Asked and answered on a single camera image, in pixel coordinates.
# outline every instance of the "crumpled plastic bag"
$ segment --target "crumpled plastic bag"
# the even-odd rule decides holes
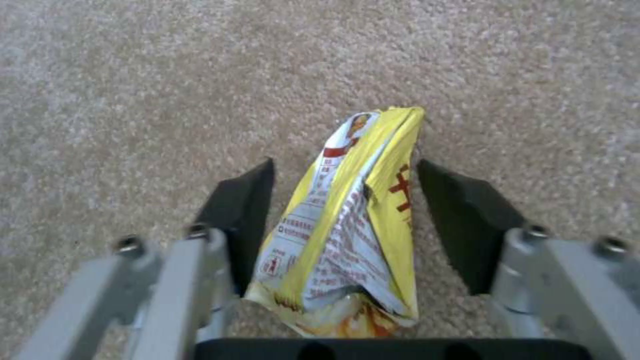
[[[247,299],[304,336],[385,336],[417,321],[408,179],[423,117],[347,118],[262,244]]]

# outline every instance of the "beige carpet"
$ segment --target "beige carpet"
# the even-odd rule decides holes
[[[424,106],[417,156],[491,181],[556,234],[640,234],[635,0],[1,0],[0,31],[3,358],[80,262],[131,232],[167,246],[263,156],[273,225],[360,110]],[[421,320],[401,335],[494,335],[412,194]],[[232,328],[294,336],[248,304]]]

